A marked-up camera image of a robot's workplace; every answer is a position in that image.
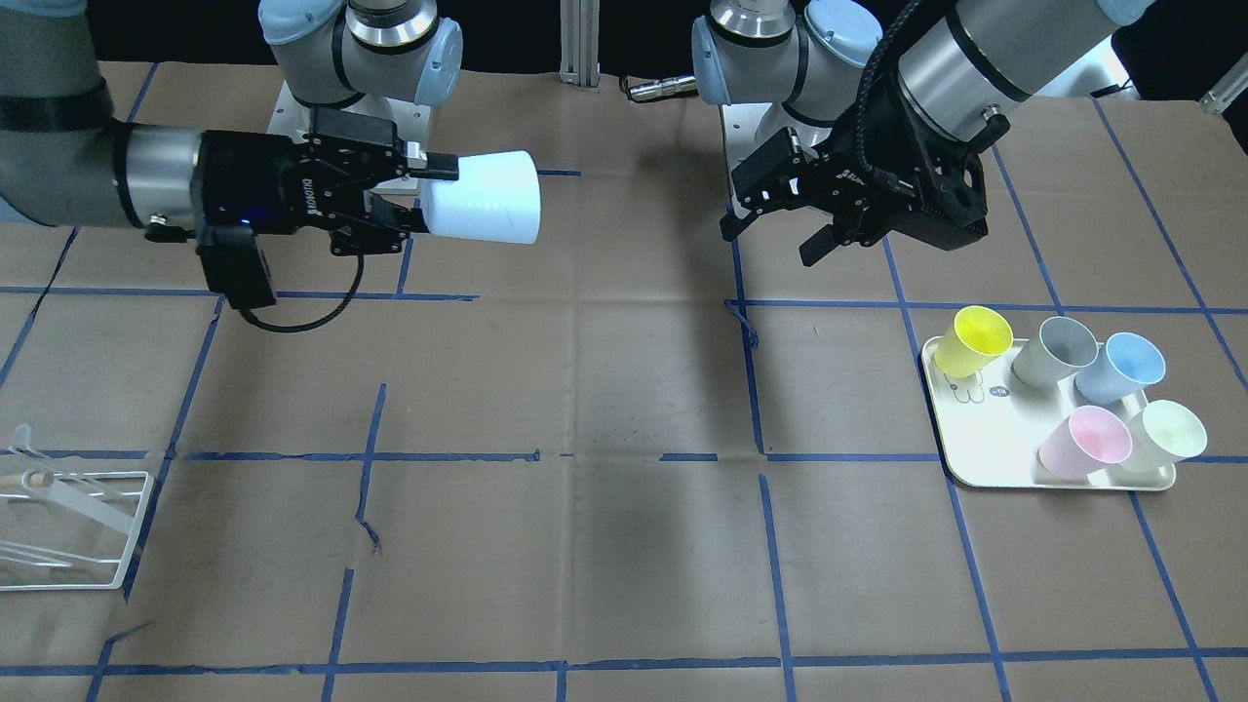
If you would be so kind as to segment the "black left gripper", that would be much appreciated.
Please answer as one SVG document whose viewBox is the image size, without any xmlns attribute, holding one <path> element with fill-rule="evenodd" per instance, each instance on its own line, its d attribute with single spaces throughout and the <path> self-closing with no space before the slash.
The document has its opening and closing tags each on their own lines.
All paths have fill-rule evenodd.
<svg viewBox="0 0 1248 702">
<path fill-rule="evenodd" d="M 971 142 L 943 137 L 904 97 L 847 107 L 812 147 L 784 126 L 733 170 L 721 239 L 733 244 L 766 214 L 815 209 L 829 222 L 799 245 L 805 267 L 891 232 L 953 252 L 987 235 L 985 147 L 986 130 Z"/>
</svg>

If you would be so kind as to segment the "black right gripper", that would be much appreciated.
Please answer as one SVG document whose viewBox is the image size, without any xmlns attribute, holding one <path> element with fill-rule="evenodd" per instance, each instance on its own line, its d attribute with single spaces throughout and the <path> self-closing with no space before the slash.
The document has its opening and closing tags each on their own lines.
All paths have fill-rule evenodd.
<svg viewBox="0 0 1248 702">
<path fill-rule="evenodd" d="M 371 194 L 388 179 L 461 179 L 459 157 L 397 137 L 394 124 L 366 117 L 363 141 L 310 134 L 203 132 L 198 197 L 206 225 L 250 225 L 257 234 L 329 231 L 334 256 L 396 254 L 428 234 L 421 209 Z"/>
</svg>

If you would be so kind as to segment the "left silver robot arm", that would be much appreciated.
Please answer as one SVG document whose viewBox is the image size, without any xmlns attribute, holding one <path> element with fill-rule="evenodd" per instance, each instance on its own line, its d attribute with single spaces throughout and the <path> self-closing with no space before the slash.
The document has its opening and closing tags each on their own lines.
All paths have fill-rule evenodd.
<svg viewBox="0 0 1248 702">
<path fill-rule="evenodd" d="M 905 42 L 910 1 L 884 26 L 856 1 L 714 1 L 691 26 L 699 94 L 768 105 L 753 151 L 733 165 L 736 240 L 780 210 L 829 222 L 799 259 L 897 232 L 942 252 L 987 235 L 981 154 L 1010 112 L 1143 16 L 1146 1 L 958 1 Z"/>
</svg>

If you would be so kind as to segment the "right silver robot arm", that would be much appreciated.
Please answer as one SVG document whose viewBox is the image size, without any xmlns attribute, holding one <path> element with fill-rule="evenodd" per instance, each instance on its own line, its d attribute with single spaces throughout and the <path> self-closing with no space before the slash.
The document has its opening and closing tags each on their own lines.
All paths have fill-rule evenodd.
<svg viewBox="0 0 1248 702">
<path fill-rule="evenodd" d="M 379 225 L 378 187 L 446 179 L 401 155 L 446 105 L 464 32 L 433 1 L 262 1 L 275 66 L 99 61 L 85 1 L 2 4 L 2 224 L 291 235 Z"/>
</svg>

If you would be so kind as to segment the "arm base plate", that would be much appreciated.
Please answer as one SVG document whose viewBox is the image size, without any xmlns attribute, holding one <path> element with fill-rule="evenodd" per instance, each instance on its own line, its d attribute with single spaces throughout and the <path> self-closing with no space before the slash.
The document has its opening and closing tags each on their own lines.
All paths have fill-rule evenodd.
<svg viewBox="0 0 1248 702">
<path fill-rule="evenodd" d="M 735 102 L 719 105 L 718 109 L 721 112 L 723 156 L 733 200 L 738 196 L 731 176 L 734 169 L 781 127 L 792 127 L 802 147 L 812 147 L 827 135 L 826 129 L 810 126 L 792 117 L 780 102 Z"/>
<path fill-rule="evenodd" d="M 394 124 L 397 137 L 408 142 L 429 142 L 433 107 L 404 102 L 383 95 L 364 95 L 357 102 L 343 110 L 337 107 L 307 107 L 295 99 L 290 85 L 282 85 L 267 132 L 285 135 L 295 142 L 305 142 L 310 134 L 343 135 L 363 141 L 369 130 L 363 127 L 363 120 L 388 120 Z"/>
</svg>

